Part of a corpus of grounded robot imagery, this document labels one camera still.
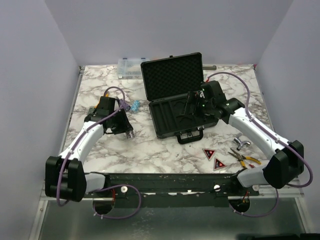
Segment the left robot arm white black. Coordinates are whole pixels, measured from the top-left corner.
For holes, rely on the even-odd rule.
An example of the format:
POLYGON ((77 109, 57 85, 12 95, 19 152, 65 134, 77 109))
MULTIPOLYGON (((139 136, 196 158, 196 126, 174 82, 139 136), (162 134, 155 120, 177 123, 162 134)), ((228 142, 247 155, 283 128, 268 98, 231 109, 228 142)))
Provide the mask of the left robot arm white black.
POLYGON ((111 185, 102 173, 86 173, 83 164, 96 142, 105 134, 126 134, 133 138, 133 127, 126 112, 131 109, 124 100, 102 96, 84 119, 79 134, 58 156, 45 163, 45 195, 58 200, 80 202, 86 193, 104 198, 111 185))

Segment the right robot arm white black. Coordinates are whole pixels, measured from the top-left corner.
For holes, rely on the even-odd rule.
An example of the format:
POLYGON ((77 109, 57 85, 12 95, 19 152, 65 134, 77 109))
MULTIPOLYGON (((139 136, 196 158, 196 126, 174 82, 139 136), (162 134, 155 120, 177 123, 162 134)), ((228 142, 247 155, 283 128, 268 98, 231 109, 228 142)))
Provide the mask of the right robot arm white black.
POLYGON ((243 169, 230 183, 230 191, 241 196, 253 185, 270 185, 281 189, 304 171, 301 158, 304 146, 289 141, 255 118, 237 98, 227 99, 220 84, 213 80, 186 97, 185 114, 199 118, 213 117, 239 130, 269 158, 266 165, 243 169))

